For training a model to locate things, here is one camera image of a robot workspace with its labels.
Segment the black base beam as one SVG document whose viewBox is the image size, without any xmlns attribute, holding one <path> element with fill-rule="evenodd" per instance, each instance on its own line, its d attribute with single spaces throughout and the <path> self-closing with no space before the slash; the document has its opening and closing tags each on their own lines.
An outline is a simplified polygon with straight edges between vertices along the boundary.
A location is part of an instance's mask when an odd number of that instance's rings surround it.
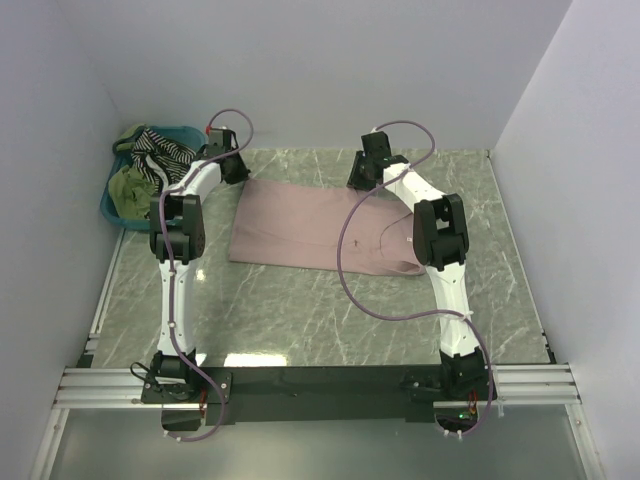
<svg viewBox="0 0 640 480">
<path fill-rule="evenodd" d="M 220 414 L 227 425 L 246 422 L 403 419 L 433 422 L 438 402 L 466 406 L 494 400 L 485 368 L 473 377 L 440 365 L 325 367 L 206 367 L 222 390 L 200 380 L 186 384 L 147 383 L 143 405 L 205 406 L 206 423 Z"/>
</svg>

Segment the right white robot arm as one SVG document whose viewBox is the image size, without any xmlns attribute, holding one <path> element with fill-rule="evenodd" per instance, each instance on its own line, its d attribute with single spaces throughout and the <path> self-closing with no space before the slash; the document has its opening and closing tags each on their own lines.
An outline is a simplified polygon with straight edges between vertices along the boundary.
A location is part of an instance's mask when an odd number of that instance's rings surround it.
<svg viewBox="0 0 640 480">
<path fill-rule="evenodd" d="M 465 283 L 469 251 L 464 205 L 457 194 L 445 194 L 431 185 L 415 166 L 394 155 L 389 138 L 380 127 L 361 137 L 348 185 L 367 196 L 385 189 L 413 214 L 412 245 L 426 268 L 436 299 L 436 309 L 423 316 L 440 317 L 440 374 L 434 387 L 411 380 L 414 390 L 437 392 L 452 399 L 473 399 L 487 391 L 493 400 L 495 387 L 488 349 L 471 321 Z"/>
</svg>

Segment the green tank top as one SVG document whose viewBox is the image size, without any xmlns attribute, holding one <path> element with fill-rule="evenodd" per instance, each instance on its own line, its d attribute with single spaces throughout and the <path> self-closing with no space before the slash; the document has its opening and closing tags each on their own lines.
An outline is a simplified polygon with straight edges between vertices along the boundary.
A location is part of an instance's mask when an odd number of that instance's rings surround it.
<svg viewBox="0 0 640 480">
<path fill-rule="evenodd" d="M 125 131 L 112 146 L 116 157 L 127 161 L 109 180 L 107 190 L 118 216 L 124 220 L 147 220 L 152 195 L 156 192 L 153 181 L 133 163 L 133 150 L 145 124 L 135 124 Z"/>
</svg>

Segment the pink tank top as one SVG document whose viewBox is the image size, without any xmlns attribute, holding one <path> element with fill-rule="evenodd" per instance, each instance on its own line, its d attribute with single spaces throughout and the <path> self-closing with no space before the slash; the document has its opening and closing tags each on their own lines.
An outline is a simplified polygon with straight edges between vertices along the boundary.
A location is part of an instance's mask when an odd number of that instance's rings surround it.
<svg viewBox="0 0 640 480">
<path fill-rule="evenodd" d="M 413 215 L 398 200 L 367 199 L 339 234 L 363 196 L 348 188 L 318 188 L 252 179 L 243 188 L 231 234 L 232 262 L 350 273 L 418 276 L 425 273 L 413 246 Z"/>
</svg>

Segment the aluminium rail frame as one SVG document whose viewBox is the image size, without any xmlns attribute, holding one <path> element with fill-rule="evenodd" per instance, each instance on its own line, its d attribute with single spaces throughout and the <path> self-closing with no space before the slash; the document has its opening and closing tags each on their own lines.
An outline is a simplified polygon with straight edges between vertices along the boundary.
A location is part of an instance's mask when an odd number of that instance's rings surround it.
<svg viewBox="0 0 640 480">
<path fill-rule="evenodd" d="M 223 247 L 208 252 L 196 274 L 195 327 L 203 359 L 233 366 L 395 365 L 436 357 L 439 328 L 422 319 L 394 324 L 366 309 L 396 315 L 416 291 L 414 280 L 231 263 Z M 562 405 L 578 461 L 601 472 L 571 368 L 554 360 L 512 232 L 471 229 L 466 285 L 474 324 L 494 364 L 496 405 Z M 50 477 L 72 410 L 134 408 L 138 383 L 128 360 L 150 355 L 158 335 L 159 273 L 143 237 L 119 233 L 103 281 L 85 355 L 80 396 L 52 407 L 31 475 Z"/>
</svg>

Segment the black white striped tank top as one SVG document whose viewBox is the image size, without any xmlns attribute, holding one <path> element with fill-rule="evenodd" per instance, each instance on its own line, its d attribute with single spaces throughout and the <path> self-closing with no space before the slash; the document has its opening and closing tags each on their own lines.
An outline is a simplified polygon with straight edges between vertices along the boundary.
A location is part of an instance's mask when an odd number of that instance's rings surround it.
<svg viewBox="0 0 640 480">
<path fill-rule="evenodd" d="M 142 176 L 162 192 L 189 172 L 196 151 L 143 127 L 133 144 L 131 158 Z"/>
</svg>

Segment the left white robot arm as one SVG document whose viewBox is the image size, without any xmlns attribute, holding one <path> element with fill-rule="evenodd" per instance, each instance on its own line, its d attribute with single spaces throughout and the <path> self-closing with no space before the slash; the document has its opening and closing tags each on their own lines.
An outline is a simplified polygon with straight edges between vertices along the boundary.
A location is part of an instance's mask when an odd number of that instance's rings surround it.
<svg viewBox="0 0 640 480">
<path fill-rule="evenodd" d="M 184 177 L 151 200 L 149 243 L 161 274 L 162 328 L 147 382 L 155 389 L 164 386 L 179 402 L 193 399 L 204 383 L 194 370 L 192 328 L 192 288 L 206 244 L 202 204 L 220 184 L 248 177 L 236 133 L 209 127 L 207 143 Z"/>
</svg>

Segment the teal plastic basket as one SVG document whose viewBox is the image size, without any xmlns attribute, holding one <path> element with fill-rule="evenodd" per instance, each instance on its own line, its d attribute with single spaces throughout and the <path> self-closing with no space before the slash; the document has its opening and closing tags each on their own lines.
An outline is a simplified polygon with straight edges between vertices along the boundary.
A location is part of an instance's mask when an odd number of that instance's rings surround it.
<svg viewBox="0 0 640 480">
<path fill-rule="evenodd" d="M 190 126 L 157 126 L 152 125 L 151 129 L 159 135 L 166 137 L 172 141 L 180 142 L 193 150 L 200 149 L 206 143 L 206 136 L 204 133 L 194 127 Z M 131 154 L 125 151 L 119 151 L 114 154 L 115 160 L 112 168 L 109 172 L 108 179 L 111 179 L 122 167 L 132 166 L 133 160 Z M 100 201 L 100 211 L 107 221 L 128 230 L 143 231 L 149 230 L 149 221 L 147 219 L 141 220 L 129 220 L 120 218 L 115 204 L 113 203 L 111 196 L 108 192 L 108 186 L 105 186 L 103 195 Z"/>
</svg>

